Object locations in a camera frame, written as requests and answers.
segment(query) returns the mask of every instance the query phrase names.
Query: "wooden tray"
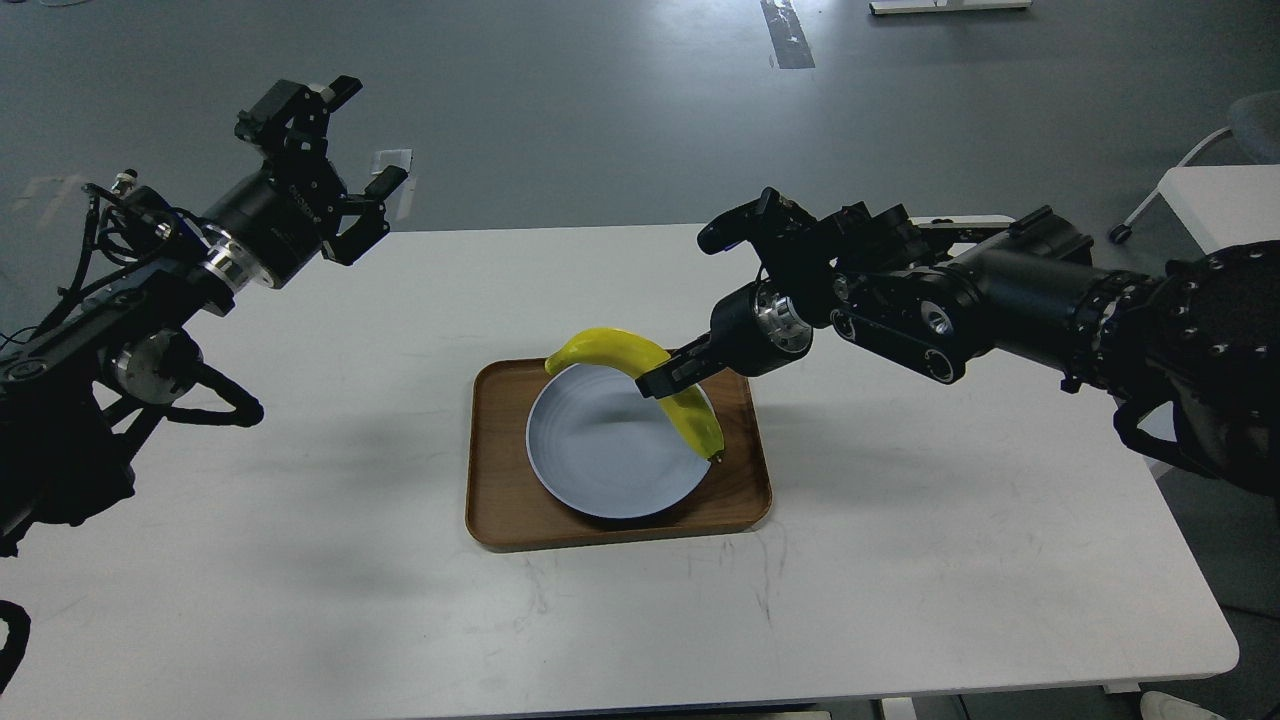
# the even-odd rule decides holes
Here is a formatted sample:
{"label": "wooden tray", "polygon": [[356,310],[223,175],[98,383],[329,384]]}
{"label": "wooden tray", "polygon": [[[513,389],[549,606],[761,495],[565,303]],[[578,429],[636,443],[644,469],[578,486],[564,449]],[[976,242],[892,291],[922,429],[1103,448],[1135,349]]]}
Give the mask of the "wooden tray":
{"label": "wooden tray", "polygon": [[701,383],[724,430],[724,461],[713,464],[694,492],[676,505],[630,520],[579,512],[538,482],[525,451],[525,424],[548,382],[543,360],[503,360],[476,375],[466,521],[471,536],[489,550],[733,533],[769,511],[773,489],[746,378],[724,372]]}

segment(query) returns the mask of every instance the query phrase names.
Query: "plate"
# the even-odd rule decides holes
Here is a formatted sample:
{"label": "plate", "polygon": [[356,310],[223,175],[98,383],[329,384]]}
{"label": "plate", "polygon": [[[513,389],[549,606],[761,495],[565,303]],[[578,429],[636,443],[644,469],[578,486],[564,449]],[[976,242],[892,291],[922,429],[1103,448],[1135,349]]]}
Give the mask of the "plate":
{"label": "plate", "polygon": [[548,492],[596,518],[666,510],[710,468],[635,380],[599,365],[571,365],[547,383],[529,411],[525,450]]}

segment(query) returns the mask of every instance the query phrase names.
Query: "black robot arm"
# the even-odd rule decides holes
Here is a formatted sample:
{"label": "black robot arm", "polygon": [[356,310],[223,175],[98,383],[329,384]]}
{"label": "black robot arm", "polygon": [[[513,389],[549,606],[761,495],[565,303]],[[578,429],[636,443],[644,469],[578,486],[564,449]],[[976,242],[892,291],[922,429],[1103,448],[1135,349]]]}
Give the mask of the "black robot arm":
{"label": "black robot arm", "polygon": [[[708,254],[742,241],[760,277],[716,305],[710,332],[636,380],[645,396],[726,368],[774,370],[828,325],[947,384],[1001,348],[1060,370],[1064,391],[1091,384],[1115,396],[1128,447],[1280,495],[1280,241],[1170,263],[1153,278],[1093,268],[1092,240],[1048,208],[974,234],[916,225],[901,206],[872,217],[858,204],[818,220],[772,188],[698,237]],[[1166,402],[1176,442],[1138,428]]]}
{"label": "black robot arm", "polygon": [[[33,523],[78,525],[132,496],[132,459],[161,420],[262,419],[257,400],[206,365],[182,327],[201,309],[225,315],[250,281],[283,287],[317,252],[351,265],[387,234],[384,202],[407,172],[389,167],[348,195],[325,158],[329,117],[360,87],[346,76],[275,83],[236,126],[262,167],[201,217],[134,187],[132,170],[111,190],[86,186],[72,287],[20,351],[0,356],[0,556],[17,553]],[[355,222],[342,231],[344,217]],[[93,250],[122,268],[82,287]],[[119,400],[101,406],[95,383]],[[196,384],[229,409],[175,407]]]}

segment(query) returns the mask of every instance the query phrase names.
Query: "table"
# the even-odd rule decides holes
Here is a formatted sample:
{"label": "table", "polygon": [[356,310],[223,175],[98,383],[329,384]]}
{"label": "table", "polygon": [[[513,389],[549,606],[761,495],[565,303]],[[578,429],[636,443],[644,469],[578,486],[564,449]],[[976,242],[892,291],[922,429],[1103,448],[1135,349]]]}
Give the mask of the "table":
{"label": "table", "polygon": [[1172,168],[1157,187],[1204,252],[1280,240],[1280,165]]}
{"label": "table", "polygon": [[823,333],[754,379],[754,530],[497,555],[471,380],[617,324],[678,345],[755,275],[698,225],[392,234],[188,328],[262,400],[164,425],[137,497],[0,564],[12,717],[420,717],[918,696],[1229,670],[1238,648],[1100,392],[992,354],[937,386]]}

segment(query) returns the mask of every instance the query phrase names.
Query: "gray floor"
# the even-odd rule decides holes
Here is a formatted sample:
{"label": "gray floor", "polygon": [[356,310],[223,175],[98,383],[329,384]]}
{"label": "gray floor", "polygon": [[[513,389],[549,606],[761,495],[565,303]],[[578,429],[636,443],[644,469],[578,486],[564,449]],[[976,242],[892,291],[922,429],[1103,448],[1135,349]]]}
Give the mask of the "gray floor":
{"label": "gray floor", "polygon": [[[132,165],[204,210],[256,167],[232,137],[236,111],[280,77],[364,79],[330,156],[356,186],[375,150],[415,151],[397,229],[695,223],[774,184],[817,214],[856,200],[915,214],[1051,204],[1097,237],[1231,100],[1280,87],[1274,1],[796,12],[813,69],[777,68],[753,0],[0,5],[0,328],[37,320],[67,282],[77,183]],[[1224,143],[1203,161],[1244,159]],[[1162,204],[1130,245],[1096,252],[1151,273],[1196,255]],[[1162,488],[1220,600],[1280,610],[1271,507],[1181,474]],[[1170,692],[1257,717],[1280,702],[1280,629],[1229,619],[1240,666]],[[966,700],[974,717],[1135,716],[1132,698],[1092,688]]]}

